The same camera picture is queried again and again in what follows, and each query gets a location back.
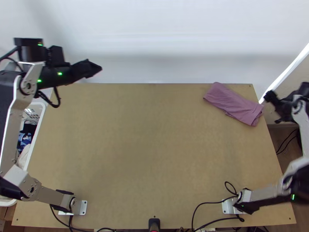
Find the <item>tabletop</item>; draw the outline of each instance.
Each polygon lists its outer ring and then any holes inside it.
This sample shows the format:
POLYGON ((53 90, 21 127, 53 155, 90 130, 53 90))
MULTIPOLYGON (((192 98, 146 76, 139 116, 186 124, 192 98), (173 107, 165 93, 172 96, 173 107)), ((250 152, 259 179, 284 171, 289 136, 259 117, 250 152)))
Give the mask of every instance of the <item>tabletop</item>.
MULTIPOLYGON (((264 117, 243 124, 203 100, 211 84, 73 84, 48 107, 28 171, 46 187, 88 200, 78 228, 191 227, 194 208, 237 191, 275 184, 282 174, 264 117)), ((230 89, 257 102, 250 84, 230 89)), ((226 217, 204 205, 194 227, 226 217)), ((67 222, 67 216, 60 216, 67 222)), ((262 207, 214 227, 295 223, 290 203, 262 207)), ((62 227, 47 204, 18 202, 13 225, 62 227)))

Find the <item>white wall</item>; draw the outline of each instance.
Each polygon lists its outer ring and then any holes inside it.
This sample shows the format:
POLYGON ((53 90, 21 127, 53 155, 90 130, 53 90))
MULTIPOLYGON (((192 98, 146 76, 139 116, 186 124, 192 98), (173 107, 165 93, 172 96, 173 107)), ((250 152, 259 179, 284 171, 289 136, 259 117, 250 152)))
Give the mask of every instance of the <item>white wall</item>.
POLYGON ((304 0, 3 4, 0 47, 14 36, 43 37, 63 46, 70 62, 90 58, 101 65, 92 82, 253 83, 261 97, 309 42, 304 0))

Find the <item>cardboard surface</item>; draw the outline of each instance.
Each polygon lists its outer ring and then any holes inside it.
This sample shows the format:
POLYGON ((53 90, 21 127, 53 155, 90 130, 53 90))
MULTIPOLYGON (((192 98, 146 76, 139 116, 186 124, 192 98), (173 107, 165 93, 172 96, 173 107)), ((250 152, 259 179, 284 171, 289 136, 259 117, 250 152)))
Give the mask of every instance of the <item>cardboard surface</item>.
MULTIPOLYGON (((43 185, 88 200, 78 228, 190 228, 194 208, 237 191, 276 183, 280 166, 263 117, 250 127, 203 100, 210 84, 74 84, 59 88, 61 107, 48 107, 29 173, 43 185)), ((227 85, 257 101, 252 85, 227 85)), ((194 227, 222 217, 204 205, 194 227)), ((295 223, 289 203, 267 206, 213 227, 295 223)), ((60 219, 67 222, 67 216, 60 219)), ((47 204, 18 202, 14 225, 62 227, 47 204)))

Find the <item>floor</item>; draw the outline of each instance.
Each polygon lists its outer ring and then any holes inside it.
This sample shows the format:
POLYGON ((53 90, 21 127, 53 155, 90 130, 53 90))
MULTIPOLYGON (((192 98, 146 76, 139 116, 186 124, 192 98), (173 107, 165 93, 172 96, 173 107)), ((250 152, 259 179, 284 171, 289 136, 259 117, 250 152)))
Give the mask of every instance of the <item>floor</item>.
MULTIPOLYGON (((295 129, 295 125, 293 126, 270 126, 269 132, 270 136, 273 141, 273 145, 275 147, 275 150, 278 149, 282 141, 289 135, 290 132, 292 132, 295 129)), ((297 143, 297 140, 292 140, 288 147, 285 149, 284 152, 278 155, 278 160, 282 169, 282 172, 284 172, 289 164, 290 161, 300 157, 302 155, 301 149, 297 143)), ((293 225, 277 225, 277 226, 266 226, 269 232, 305 232, 308 231, 309 227, 309 206, 307 205, 293 205, 295 217, 297 224, 293 225)), ((34 228, 34 227, 9 227, 9 225, 6 226, 7 228, 4 230, 4 232, 7 231, 16 231, 16 232, 69 232, 68 229, 52 229, 52 228, 34 228)), ((242 228, 239 230, 239 232, 245 232, 250 231, 254 232, 255 228, 252 228, 251 230, 247 230, 247 228, 242 228)))

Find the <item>folded pink towel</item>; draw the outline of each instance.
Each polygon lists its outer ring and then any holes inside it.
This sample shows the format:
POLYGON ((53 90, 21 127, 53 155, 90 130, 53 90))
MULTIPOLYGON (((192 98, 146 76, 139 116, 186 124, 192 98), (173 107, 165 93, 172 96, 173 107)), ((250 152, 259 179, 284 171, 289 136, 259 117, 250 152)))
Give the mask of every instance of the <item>folded pink towel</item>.
POLYGON ((225 114, 250 126, 256 126, 263 114, 263 105, 247 100, 223 84, 215 82, 204 95, 204 100, 225 111, 225 114))

